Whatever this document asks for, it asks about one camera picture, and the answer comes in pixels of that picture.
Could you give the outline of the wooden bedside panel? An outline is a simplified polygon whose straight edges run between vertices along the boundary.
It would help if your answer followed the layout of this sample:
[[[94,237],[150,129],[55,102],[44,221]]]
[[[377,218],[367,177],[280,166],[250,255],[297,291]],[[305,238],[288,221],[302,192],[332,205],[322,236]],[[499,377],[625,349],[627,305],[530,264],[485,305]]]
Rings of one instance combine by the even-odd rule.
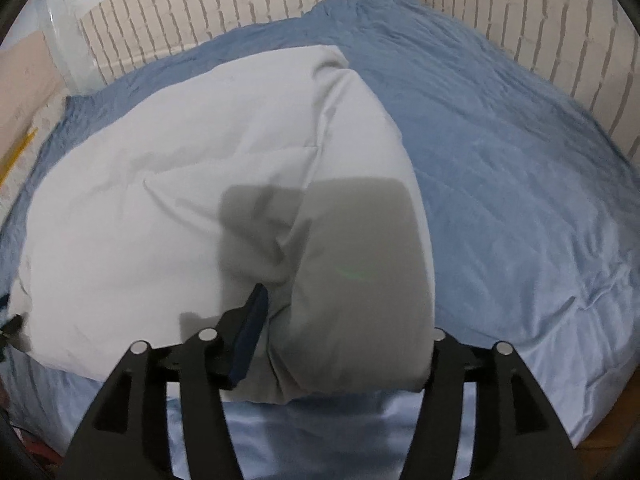
[[[582,474],[593,479],[629,434],[639,417],[639,404],[619,398],[600,424],[576,448]]]

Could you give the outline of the pink padded headboard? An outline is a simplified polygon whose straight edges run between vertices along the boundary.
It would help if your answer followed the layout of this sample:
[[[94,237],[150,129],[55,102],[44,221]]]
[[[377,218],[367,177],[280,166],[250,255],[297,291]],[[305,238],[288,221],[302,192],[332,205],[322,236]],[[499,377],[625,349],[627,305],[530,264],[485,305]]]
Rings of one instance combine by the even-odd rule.
[[[4,162],[26,136],[35,112],[64,88],[42,32],[33,32],[1,51],[0,84],[0,154]]]

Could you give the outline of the light grey puffer jacket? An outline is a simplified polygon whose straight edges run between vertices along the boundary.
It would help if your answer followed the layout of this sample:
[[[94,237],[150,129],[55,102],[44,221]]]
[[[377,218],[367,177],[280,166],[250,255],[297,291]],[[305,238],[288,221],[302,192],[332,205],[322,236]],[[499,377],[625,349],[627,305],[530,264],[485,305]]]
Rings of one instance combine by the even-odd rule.
[[[158,90],[64,155],[26,217],[18,350],[103,380],[269,294],[235,401],[419,390],[434,264],[390,114],[334,46],[262,52]]]

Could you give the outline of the blue bed sheet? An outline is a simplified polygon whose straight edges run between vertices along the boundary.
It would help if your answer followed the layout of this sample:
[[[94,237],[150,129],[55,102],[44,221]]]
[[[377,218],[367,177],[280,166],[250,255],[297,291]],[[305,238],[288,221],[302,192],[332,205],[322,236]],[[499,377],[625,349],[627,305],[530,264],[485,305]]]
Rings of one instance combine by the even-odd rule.
[[[432,234],[436,325],[511,341],[582,442],[639,363],[639,173],[578,103],[418,0],[324,0],[70,98],[1,230],[1,295],[63,155],[168,84],[310,44],[339,47],[401,131]],[[1,379],[11,422],[60,454],[100,388],[13,349]],[[247,479],[397,479],[420,403],[380,392],[224,411]]]

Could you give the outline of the floral mattress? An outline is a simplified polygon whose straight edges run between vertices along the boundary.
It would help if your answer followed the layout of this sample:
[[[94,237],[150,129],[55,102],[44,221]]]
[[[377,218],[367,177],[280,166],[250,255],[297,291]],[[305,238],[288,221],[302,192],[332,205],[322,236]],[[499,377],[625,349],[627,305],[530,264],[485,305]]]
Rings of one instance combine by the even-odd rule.
[[[35,112],[24,138],[9,156],[8,168],[1,170],[1,223],[8,218],[18,194],[34,169],[43,143],[63,118],[69,96],[70,92],[63,88]]]

